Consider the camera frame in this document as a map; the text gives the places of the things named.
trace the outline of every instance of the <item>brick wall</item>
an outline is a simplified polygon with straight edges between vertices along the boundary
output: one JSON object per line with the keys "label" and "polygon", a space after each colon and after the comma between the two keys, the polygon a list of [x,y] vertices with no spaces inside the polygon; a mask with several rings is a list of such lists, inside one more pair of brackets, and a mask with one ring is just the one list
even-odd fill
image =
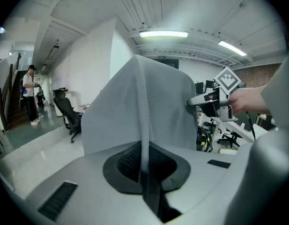
{"label": "brick wall", "polygon": [[246,83],[248,88],[255,88],[267,84],[279,66],[279,64],[264,65],[235,70],[234,72],[241,81]]}

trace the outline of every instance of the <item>floor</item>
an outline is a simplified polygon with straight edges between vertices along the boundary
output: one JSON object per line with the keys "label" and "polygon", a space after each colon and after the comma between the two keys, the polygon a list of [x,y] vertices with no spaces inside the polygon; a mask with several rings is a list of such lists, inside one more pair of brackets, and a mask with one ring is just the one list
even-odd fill
{"label": "floor", "polygon": [[[63,125],[63,121],[59,122],[55,116],[54,111],[45,111],[39,127],[26,125],[21,128],[21,131],[25,133],[31,133],[31,129],[34,129],[33,131],[38,131],[38,135],[41,133],[44,135],[27,142],[24,146],[19,146],[0,160],[0,171],[23,199],[46,178],[84,155],[82,135],[77,136],[74,143],[70,143],[69,131],[65,126],[58,127]],[[230,147],[217,143],[221,136],[222,134],[217,133],[213,138],[213,153],[219,153],[220,150]],[[237,141],[240,145],[247,143],[244,139]]]}
{"label": "floor", "polygon": [[11,180],[16,193],[21,198],[25,199],[46,178],[71,161],[84,156],[82,136],[76,137],[74,143],[70,143],[70,137],[63,138],[58,143],[35,154],[21,166],[12,170]]}
{"label": "floor", "polygon": [[63,118],[57,117],[54,106],[48,105],[44,108],[39,107],[38,112],[39,115],[43,115],[38,125],[31,125],[30,122],[26,122],[5,133],[7,137],[7,141],[5,139],[5,142],[7,144],[2,141],[3,145],[6,147],[5,155],[64,125]]}

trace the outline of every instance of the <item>wooden stair railing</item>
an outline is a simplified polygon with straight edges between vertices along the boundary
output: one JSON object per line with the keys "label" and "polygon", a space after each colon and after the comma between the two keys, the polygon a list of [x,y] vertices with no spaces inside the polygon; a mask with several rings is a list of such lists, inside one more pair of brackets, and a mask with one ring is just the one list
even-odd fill
{"label": "wooden stair railing", "polygon": [[5,106],[6,106],[6,100],[7,100],[8,92],[11,96],[12,76],[13,76],[13,73],[15,72],[15,70],[18,69],[18,64],[19,64],[20,58],[21,58],[21,54],[18,54],[17,61],[16,61],[15,65],[13,66],[13,64],[10,64],[9,75],[6,79],[3,90],[0,88],[0,118],[2,121],[2,125],[3,125],[3,129],[2,129],[3,131],[8,130],[8,123],[7,123],[7,119],[5,116]]}

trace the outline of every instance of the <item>human hand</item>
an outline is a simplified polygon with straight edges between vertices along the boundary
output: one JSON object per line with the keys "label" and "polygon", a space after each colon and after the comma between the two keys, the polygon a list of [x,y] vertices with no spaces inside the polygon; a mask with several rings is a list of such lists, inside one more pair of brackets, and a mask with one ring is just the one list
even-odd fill
{"label": "human hand", "polygon": [[259,88],[240,88],[230,94],[229,104],[232,106],[233,114],[240,111],[249,111],[270,114],[261,92],[265,86]]}

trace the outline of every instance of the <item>ceiling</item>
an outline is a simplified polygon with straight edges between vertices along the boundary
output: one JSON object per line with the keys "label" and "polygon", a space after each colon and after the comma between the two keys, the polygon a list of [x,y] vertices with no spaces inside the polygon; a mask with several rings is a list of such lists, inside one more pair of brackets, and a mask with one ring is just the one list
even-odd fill
{"label": "ceiling", "polygon": [[[143,56],[198,60],[242,68],[281,62],[286,45],[279,16],[264,0],[23,0],[14,14],[41,21],[33,63],[58,54],[107,19],[118,16]],[[141,30],[181,30],[187,38],[141,38]],[[230,51],[224,40],[246,56]]]}

